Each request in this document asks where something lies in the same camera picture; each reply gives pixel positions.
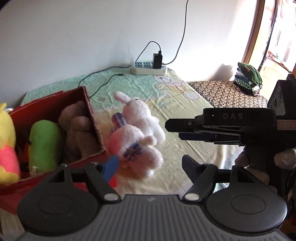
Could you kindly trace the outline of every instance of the brown stuffed toy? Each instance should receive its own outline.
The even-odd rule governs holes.
[[[100,151],[96,136],[92,133],[92,123],[87,115],[84,101],[67,106],[59,117],[59,126],[67,133],[65,142],[65,162],[85,159]]]

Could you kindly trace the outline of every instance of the bunny ear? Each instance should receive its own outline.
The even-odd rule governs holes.
[[[123,115],[118,112],[112,115],[111,121],[117,129],[126,125]]]
[[[114,93],[114,99],[119,100],[124,104],[127,104],[132,100],[130,97],[120,91]]]

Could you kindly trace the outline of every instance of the light green bed sheet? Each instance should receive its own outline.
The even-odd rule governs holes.
[[[160,125],[166,134],[165,143],[156,147],[163,154],[163,167],[147,180],[138,179],[129,171],[120,170],[116,175],[117,191],[120,194],[184,194],[192,185],[181,167],[182,156],[185,154],[199,163],[209,162],[219,168],[231,168],[242,148],[233,145],[181,141],[177,133],[169,133],[164,129],[165,122],[169,118],[194,118],[201,115],[204,108],[212,107],[172,70],[168,71],[168,76],[152,76],[133,75],[129,69],[112,69],[94,74],[82,84],[86,86],[89,95],[92,95],[113,74],[119,73],[123,73],[124,76],[114,76],[91,98],[106,149],[108,150],[108,139],[112,127],[110,118],[114,113],[120,112],[123,106],[113,98],[116,91],[145,101],[152,115],[159,118]],[[30,91],[24,97],[22,104],[61,90],[74,89],[83,77],[59,81]]]

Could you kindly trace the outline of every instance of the round pad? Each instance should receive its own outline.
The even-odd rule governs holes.
[[[233,185],[212,194],[209,215],[230,230],[262,233],[278,227],[287,214],[285,201],[263,184]]]
[[[30,232],[60,236],[75,232],[91,222],[98,203],[90,193],[78,188],[48,188],[34,199],[24,198],[17,213]]]

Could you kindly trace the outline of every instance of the folded clothes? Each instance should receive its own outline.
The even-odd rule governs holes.
[[[258,85],[254,84],[253,82],[250,82],[248,80],[246,80],[245,78],[241,77],[241,75],[235,75],[237,80],[240,80],[242,82],[244,82],[247,86],[249,86],[250,89],[255,88],[255,89],[260,89]]]
[[[247,77],[249,82],[259,86],[260,89],[262,88],[262,79],[258,70],[256,70],[252,65],[246,63],[238,63],[238,66],[242,74]]]
[[[234,76],[236,79],[242,80],[246,83],[249,83],[248,78],[244,76],[244,74],[240,71],[240,68],[237,68],[237,73]]]
[[[250,95],[250,96],[258,96],[259,91],[255,91],[251,86],[244,81],[235,79],[234,84],[245,94]]]

